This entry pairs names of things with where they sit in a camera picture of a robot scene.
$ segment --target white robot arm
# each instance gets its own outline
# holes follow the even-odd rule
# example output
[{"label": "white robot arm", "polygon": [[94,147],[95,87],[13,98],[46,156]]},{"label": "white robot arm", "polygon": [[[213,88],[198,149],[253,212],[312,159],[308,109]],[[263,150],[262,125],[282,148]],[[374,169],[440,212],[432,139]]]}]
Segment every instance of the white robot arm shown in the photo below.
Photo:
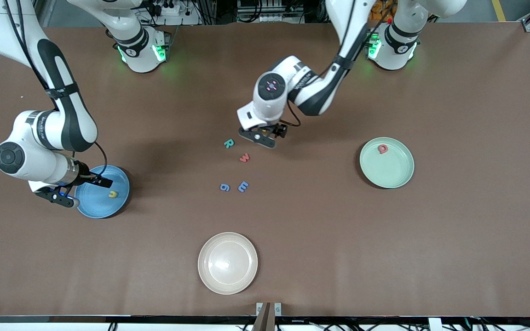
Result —
[{"label": "white robot arm", "polygon": [[67,0],[101,21],[130,69],[147,73],[167,60],[171,34],[143,27],[131,8],[142,0]]},{"label": "white robot arm", "polygon": [[0,0],[0,54],[32,67],[55,103],[50,111],[23,111],[0,144],[0,170],[27,180],[40,197],[76,207],[60,188],[84,183],[109,187],[111,181],[59,150],[82,152],[97,140],[97,126],[61,50],[38,24],[30,0]]},{"label": "white robot arm", "polygon": [[467,0],[399,0],[391,23],[382,23],[372,36],[368,57],[380,67],[397,70],[414,56],[417,39],[425,27],[429,12],[450,17],[465,6]]},{"label": "white robot arm", "polygon": [[368,38],[367,19],[373,4],[372,0],[327,0],[326,10],[339,36],[340,49],[326,75],[319,77],[294,56],[276,63],[257,80],[253,101],[237,110],[242,126],[238,134],[273,148],[274,138],[285,137],[288,129],[284,122],[278,124],[287,101],[304,115],[322,115]]}]

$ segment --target red letter w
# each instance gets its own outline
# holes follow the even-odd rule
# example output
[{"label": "red letter w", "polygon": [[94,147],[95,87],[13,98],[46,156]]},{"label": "red letter w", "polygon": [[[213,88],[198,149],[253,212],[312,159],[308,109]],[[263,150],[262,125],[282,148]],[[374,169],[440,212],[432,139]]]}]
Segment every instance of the red letter w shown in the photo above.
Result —
[{"label": "red letter w", "polygon": [[251,158],[248,156],[248,153],[244,153],[244,155],[239,159],[241,162],[246,162],[250,160]]}]

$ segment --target table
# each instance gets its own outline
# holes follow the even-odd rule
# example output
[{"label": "table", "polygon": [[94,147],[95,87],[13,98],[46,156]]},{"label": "table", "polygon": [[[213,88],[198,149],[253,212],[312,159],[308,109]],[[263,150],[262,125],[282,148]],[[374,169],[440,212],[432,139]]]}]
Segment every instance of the table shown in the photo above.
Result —
[{"label": "table", "polygon": [[[242,315],[271,301],[287,315],[530,316],[520,23],[429,24],[396,72],[360,58],[329,111],[301,116],[272,150],[237,136],[236,109],[286,55],[324,69],[332,26],[182,27],[170,62],[149,74],[121,63],[101,28],[46,32],[133,196],[91,220],[0,172],[0,314]],[[50,107],[31,71],[0,56],[0,142],[20,111]],[[414,155],[402,188],[373,187],[359,169],[362,145],[381,136]],[[95,148],[77,157],[103,162]],[[233,296],[197,274],[200,248],[223,231],[259,254],[253,284]]]}]

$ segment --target green plate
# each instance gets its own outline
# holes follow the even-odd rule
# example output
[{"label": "green plate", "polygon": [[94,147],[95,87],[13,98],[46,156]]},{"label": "green plate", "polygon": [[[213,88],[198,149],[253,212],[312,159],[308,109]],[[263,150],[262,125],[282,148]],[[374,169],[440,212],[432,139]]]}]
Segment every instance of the green plate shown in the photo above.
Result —
[{"label": "green plate", "polygon": [[400,141],[387,137],[368,141],[361,149],[359,165],[372,183],[385,188],[403,186],[414,173],[412,153]]}]

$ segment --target black cable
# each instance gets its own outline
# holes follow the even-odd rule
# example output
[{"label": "black cable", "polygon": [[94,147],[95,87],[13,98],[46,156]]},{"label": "black cable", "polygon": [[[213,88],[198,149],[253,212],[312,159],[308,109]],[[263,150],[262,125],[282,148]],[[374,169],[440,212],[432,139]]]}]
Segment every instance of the black cable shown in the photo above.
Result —
[{"label": "black cable", "polygon": [[500,330],[500,331],[506,331],[505,329],[502,329],[502,327],[498,326],[497,324],[494,324],[494,323],[490,323],[488,322],[489,324],[492,324],[494,327],[496,327],[496,329]]},{"label": "black cable", "polygon": [[153,20],[153,24],[151,25],[151,27],[156,28],[156,27],[158,27],[158,25],[156,24],[156,21],[154,20],[154,15],[153,15],[153,13],[151,13],[151,10],[150,10],[149,6],[144,6],[144,7],[147,9],[147,13],[149,13],[149,16]]},{"label": "black cable", "polygon": [[376,325],[370,327],[370,328],[368,329],[368,331],[372,331],[373,329],[375,329],[376,327],[378,327],[380,324],[383,324],[383,322],[379,322],[379,323],[377,323]]},{"label": "black cable", "polygon": [[205,2],[203,2],[202,0],[198,0],[198,3],[200,4],[200,9],[202,10],[202,13],[204,13],[204,6],[206,7],[206,17],[209,18],[209,23],[210,25],[214,25],[214,17],[210,16],[210,13],[208,12],[208,4],[206,4]]},{"label": "black cable", "polygon": [[203,20],[202,25],[208,25],[206,24],[206,22],[208,22],[208,19],[206,18],[206,16],[204,16],[204,12],[200,11],[195,1],[192,1],[192,4],[197,11],[197,16],[202,17],[202,20]]},{"label": "black cable", "polygon": [[[355,0],[353,0],[351,2],[351,12],[349,13],[349,21],[347,21],[347,28],[345,29],[345,33],[343,34],[343,39],[342,39],[342,42],[341,44],[339,45],[339,50],[337,51],[337,55],[340,53],[340,49],[342,48],[343,46],[343,42],[345,42],[345,39],[347,38],[347,33],[349,32],[349,27],[351,26],[351,19],[353,17],[353,12],[355,11]],[[330,69],[330,67],[333,65],[333,63],[331,62],[328,67],[326,67],[326,69],[322,70],[322,73],[320,73],[320,75],[318,75],[319,78],[322,78],[322,76],[326,75],[326,73],[328,72],[328,69]],[[303,88],[307,87],[307,86],[310,86],[311,84],[313,84],[313,82],[316,81],[316,78],[310,80],[309,82],[305,83]]]},{"label": "black cable", "polygon": [[490,331],[490,329],[488,329],[488,327],[486,326],[486,324],[484,324],[484,321],[482,319],[478,319],[480,321],[480,324],[482,325],[482,331]]},{"label": "black cable", "polygon": [[290,123],[290,122],[287,122],[287,121],[284,121],[284,120],[279,120],[279,121],[282,122],[283,124],[287,124],[288,126],[295,126],[295,127],[300,126],[301,125],[301,121],[297,117],[296,113],[294,113],[294,109],[292,109],[292,106],[290,105],[290,101],[287,100],[286,103],[288,103],[288,108],[290,109],[290,112],[292,112],[292,115],[294,115],[294,119],[296,119],[296,121],[298,121],[298,124],[293,124],[293,123]]},{"label": "black cable", "polygon": [[101,151],[101,153],[104,155],[104,167],[103,169],[101,170],[101,172],[99,174],[97,174],[97,176],[101,176],[101,174],[104,173],[105,171],[105,168],[108,167],[108,157],[107,155],[105,155],[105,151],[103,148],[101,148],[101,146],[99,145],[99,143],[97,143],[97,141],[94,142],[94,144],[97,146],[97,148],[99,148],[99,150]]},{"label": "black cable", "polygon": [[314,10],[315,10],[315,9],[312,9],[312,10],[309,11],[309,12],[302,11],[302,15],[300,16],[300,20],[298,21],[298,24],[301,23],[301,19],[304,17],[304,15],[309,15],[309,14],[313,13]]},{"label": "black cable", "polygon": [[405,330],[408,330],[408,331],[412,331],[412,329],[410,328],[410,325],[408,327],[405,327],[404,325],[402,324],[398,324],[396,323],[396,325],[398,325],[399,327],[401,327],[402,329],[405,329]]},{"label": "black cable", "polygon": [[322,331],[328,331],[328,330],[330,330],[330,328],[333,327],[333,326],[338,327],[338,328],[341,329],[342,331],[346,331],[345,329],[343,329],[342,326],[340,326],[340,325],[338,325],[338,324],[331,324],[331,325],[328,325],[328,326],[327,326],[324,330],[322,330]]},{"label": "black cable", "polygon": [[[32,62],[32,58],[30,57],[30,54],[28,53],[28,47],[25,45],[25,42],[23,42],[23,40],[21,40],[21,38],[19,36],[19,33],[17,33],[17,29],[15,27],[15,21],[13,20],[13,16],[11,14],[11,8],[9,8],[8,0],[4,0],[4,3],[6,4],[7,14],[8,14],[8,18],[9,18],[9,23],[11,24],[11,27],[13,29],[13,33],[15,33],[15,37],[17,39],[17,42],[19,43],[19,46],[22,49],[23,54],[25,55],[26,59],[28,60],[28,63],[30,64],[30,67],[32,68],[32,71],[34,71],[34,74],[36,74],[36,78],[38,78],[38,81],[40,82],[40,84],[42,85],[44,90],[47,90],[48,89],[48,84],[44,81],[42,76],[40,76],[40,73],[38,73],[38,71],[36,70],[36,67],[34,66],[34,63]],[[19,10],[18,13],[19,13],[19,17],[20,17],[20,25],[19,26],[23,30],[23,16],[21,14],[21,8],[22,7],[21,7],[21,4],[19,3],[19,0],[16,0],[16,4],[17,4],[17,8]]]},{"label": "black cable", "polygon": [[248,21],[243,21],[242,19],[238,19],[238,21],[242,23],[252,23],[256,21],[259,18],[259,16],[261,16],[262,11],[263,11],[263,0],[255,0],[255,13],[253,13],[253,17],[251,17]]},{"label": "black cable", "polygon": [[387,11],[381,16],[381,19],[379,20],[379,22],[374,27],[374,30],[368,34],[367,38],[365,38],[365,41],[363,42],[364,45],[368,43],[369,39],[372,37],[372,35],[374,35],[374,33],[376,32],[377,28],[381,25],[381,23],[383,23],[383,20],[387,17],[387,15],[392,12],[392,8],[394,8],[394,5],[397,4],[397,3],[398,3],[398,0],[394,0],[392,2],[392,4],[390,5],[390,8],[388,8]]}]

